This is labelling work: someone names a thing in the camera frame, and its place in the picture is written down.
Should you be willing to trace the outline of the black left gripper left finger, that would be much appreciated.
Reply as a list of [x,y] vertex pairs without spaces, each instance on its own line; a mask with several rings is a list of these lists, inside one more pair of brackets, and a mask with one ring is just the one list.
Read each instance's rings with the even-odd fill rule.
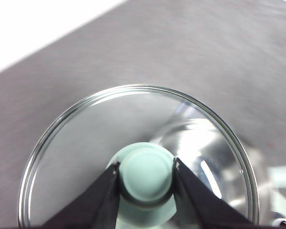
[[43,229],[114,229],[120,203],[119,165],[110,165],[80,196],[42,225]]

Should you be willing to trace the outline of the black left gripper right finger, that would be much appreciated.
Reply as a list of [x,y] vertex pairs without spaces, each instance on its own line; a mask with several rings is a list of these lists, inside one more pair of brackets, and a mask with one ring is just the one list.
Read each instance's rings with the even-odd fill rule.
[[181,229],[253,229],[255,226],[219,199],[179,158],[174,159],[173,194]]

